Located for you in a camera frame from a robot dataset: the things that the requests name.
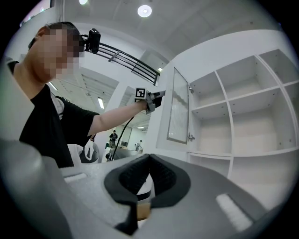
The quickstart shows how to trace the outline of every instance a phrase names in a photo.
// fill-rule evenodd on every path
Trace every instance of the recessed light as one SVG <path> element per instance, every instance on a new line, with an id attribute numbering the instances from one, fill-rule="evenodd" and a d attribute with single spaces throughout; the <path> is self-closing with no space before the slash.
<path id="1" fill-rule="evenodd" d="M 85 3 L 87 3 L 87 0 L 79 0 L 81 5 L 84 5 Z"/>
<path id="2" fill-rule="evenodd" d="M 99 102 L 99 104 L 100 104 L 100 107 L 101 107 L 102 109 L 104 109 L 103 100 L 102 100 L 101 98 L 98 98 L 98 102 Z"/>
<path id="3" fill-rule="evenodd" d="M 151 7 L 148 5 L 142 5 L 138 8 L 137 13 L 141 17 L 148 17 L 151 15 Z"/>
<path id="4" fill-rule="evenodd" d="M 49 84 L 57 91 L 56 87 L 51 82 L 49 82 Z"/>

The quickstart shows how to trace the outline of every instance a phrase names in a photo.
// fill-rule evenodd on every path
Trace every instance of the metal railing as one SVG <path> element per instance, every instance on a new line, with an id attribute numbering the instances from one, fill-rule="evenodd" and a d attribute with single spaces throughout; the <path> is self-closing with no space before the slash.
<path id="1" fill-rule="evenodd" d="M 144 79 L 156 85 L 160 73 L 151 68 L 146 63 L 138 60 L 137 58 L 131 56 L 130 54 L 123 52 L 115 47 L 100 43 L 99 51 L 96 55 L 107 58 L 109 62 L 116 62 L 124 67 L 131 70 Z"/>

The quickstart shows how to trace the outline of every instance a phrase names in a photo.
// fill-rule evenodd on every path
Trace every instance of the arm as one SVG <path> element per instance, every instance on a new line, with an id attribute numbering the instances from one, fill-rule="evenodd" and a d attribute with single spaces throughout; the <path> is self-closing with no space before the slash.
<path id="1" fill-rule="evenodd" d="M 93 117 L 93 123 L 90 126 L 88 135 L 106 131 L 121 125 L 123 122 L 126 122 L 133 116 L 137 115 L 140 111 L 146 110 L 146 105 L 146 101 L 142 100 L 131 105 L 110 110 L 102 115 L 95 115 Z"/>

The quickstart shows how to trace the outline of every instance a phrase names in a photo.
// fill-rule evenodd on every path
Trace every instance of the ceiling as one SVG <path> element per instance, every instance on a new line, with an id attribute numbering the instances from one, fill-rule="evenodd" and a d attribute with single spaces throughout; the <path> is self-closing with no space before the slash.
<path id="1" fill-rule="evenodd" d="M 111 83 L 110 85 L 105 84 L 103 81 L 104 79 L 94 79 L 90 76 L 77 72 L 74 75 L 68 75 L 63 79 L 54 80 L 52 83 L 57 88 L 57 91 L 51 86 L 50 89 L 55 95 L 66 98 L 82 109 L 102 114 L 104 113 L 105 109 L 100 107 L 98 103 L 98 97 L 103 99 L 104 108 L 106 108 L 116 88 L 116 86 L 114 86 L 113 80 L 109 80 Z M 133 102 L 134 94 L 132 94 L 132 91 L 126 90 L 121 100 L 120 106 L 129 105 Z M 145 112 L 140 112 L 133 118 L 128 126 L 133 128 L 144 127 L 142 131 L 146 132 L 149 121 L 150 114 L 146 115 Z"/>
<path id="2" fill-rule="evenodd" d="M 152 7 L 142 18 L 139 6 Z M 65 0 L 66 21 L 106 27 L 157 46 L 174 57 L 186 49 L 237 31 L 280 29 L 252 0 Z"/>

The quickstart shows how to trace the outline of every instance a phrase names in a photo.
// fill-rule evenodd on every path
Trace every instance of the black t-shirt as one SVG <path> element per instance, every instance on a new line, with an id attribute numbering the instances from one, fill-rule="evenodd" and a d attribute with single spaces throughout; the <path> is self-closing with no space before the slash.
<path id="1" fill-rule="evenodd" d="M 9 64 L 13 72 L 14 65 Z M 47 85 L 33 98 L 34 110 L 28 118 L 20 136 L 20 141 L 34 146 L 41 155 L 55 159 L 59 168 L 74 166 L 68 144 L 85 146 L 91 136 L 87 136 L 93 117 L 98 113 L 80 107 L 57 97 L 64 103 L 63 117 L 58 113 Z"/>
<path id="2" fill-rule="evenodd" d="M 117 134 L 110 134 L 110 141 L 116 141 Z"/>

